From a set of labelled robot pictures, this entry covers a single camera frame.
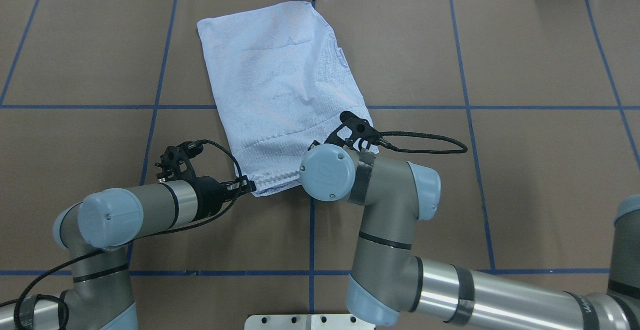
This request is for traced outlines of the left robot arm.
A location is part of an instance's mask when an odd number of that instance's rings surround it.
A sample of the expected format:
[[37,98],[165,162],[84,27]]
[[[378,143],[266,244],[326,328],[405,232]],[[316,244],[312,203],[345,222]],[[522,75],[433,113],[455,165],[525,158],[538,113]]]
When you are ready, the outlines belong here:
[[224,205],[254,191],[246,177],[169,180],[88,195],[64,210],[52,233],[69,251],[73,287],[30,295],[29,285],[1,305],[2,329],[137,329],[127,247],[139,238],[192,229],[218,218]]

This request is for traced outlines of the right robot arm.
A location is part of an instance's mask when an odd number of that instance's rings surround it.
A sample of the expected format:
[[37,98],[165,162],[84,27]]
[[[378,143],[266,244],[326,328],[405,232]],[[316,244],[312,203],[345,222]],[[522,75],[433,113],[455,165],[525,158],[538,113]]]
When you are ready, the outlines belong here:
[[457,209],[452,173],[322,144],[300,166],[318,201],[361,207],[349,312],[377,325],[638,329],[639,175],[621,163],[506,152],[487,216]]

